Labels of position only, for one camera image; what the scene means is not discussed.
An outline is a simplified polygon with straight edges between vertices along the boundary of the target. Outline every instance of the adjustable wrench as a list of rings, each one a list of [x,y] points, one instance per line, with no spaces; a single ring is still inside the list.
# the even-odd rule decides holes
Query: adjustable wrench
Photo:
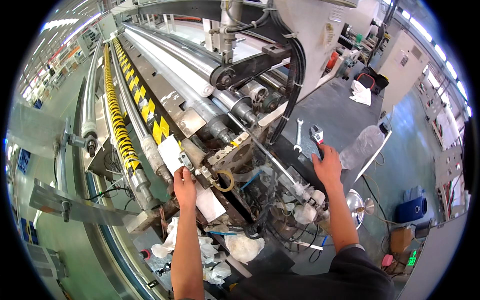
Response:
[[[300,147],[300,142],[301,142],[301,125],[303,124],[303,120],[297,119],[297,124],[298,124],[298,127],[297,127],[297,143],[295,144],[295,146],[293,146],[293,151],[295,151],[296,149],[298,149],[298,150],[299,150],[299,153],[301,153],[301,147]]]

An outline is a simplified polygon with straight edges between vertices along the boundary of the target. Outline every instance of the yellow and black striped tape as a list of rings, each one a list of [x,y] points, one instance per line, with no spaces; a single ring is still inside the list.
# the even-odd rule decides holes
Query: yellow and black striped tape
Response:
[[[130,61],[117,38],[113,39],[113,44],[127,86],[155,142],[160,144],[171,134],[180,142],[185,135],[144,83],[142,76]]]
[[[113,86],[112,74],[110,71],[110,55],[108,51],[108,44],[105,44],[103,57],[105,59],[105,66],[103,69],[105,91],[107,93],[108,112],[112,121],[113,134],[115,135],[115,139],[117,140],[120,155],[125,165],[125,168],[127,169],[129,176],[131,177],[135,174],[136,170],[142,169],[142,164],[140,163],[137,153],[133,148],[130,137],[128,136],[128,131],[126,129],[125,123],[123,122],[123,117],[120,112],[117,95],[115,94],[115,88]]]

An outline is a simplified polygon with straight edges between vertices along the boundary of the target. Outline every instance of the hand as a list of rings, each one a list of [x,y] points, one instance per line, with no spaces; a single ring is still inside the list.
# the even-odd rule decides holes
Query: hand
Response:
[[[173,173],[173,190],[179,201],[180,210],[195,209],[197,190],[186,167],[181,167]]]
[[[341,186],[342,164],[338,152],[325,144],[319,145],[318,148],[324,152],[322,161],[318,159],[317,154],[312,154],[313,168],[318,179],[324,184],[325,189]]]

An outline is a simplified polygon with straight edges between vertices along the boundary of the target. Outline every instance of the blue bucket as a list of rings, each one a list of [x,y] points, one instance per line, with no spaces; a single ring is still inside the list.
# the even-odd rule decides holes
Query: blue bucket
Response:
[[[427,199],[419,197],[396,206],[397,223],[407,223],[422,218],[427,213]]]

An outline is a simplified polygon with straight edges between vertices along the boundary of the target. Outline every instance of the forearm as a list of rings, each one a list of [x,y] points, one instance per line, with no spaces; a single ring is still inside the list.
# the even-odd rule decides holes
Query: forearm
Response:
[[[329,201],[332,240],[335,251],[338,252],[347,245],[358,244],[359,236],[343,194],[343,185],[338,183],[325,189]]]
[[[204,299],[203,277],[194,206],[180,210],[171,270],[175,299]]]

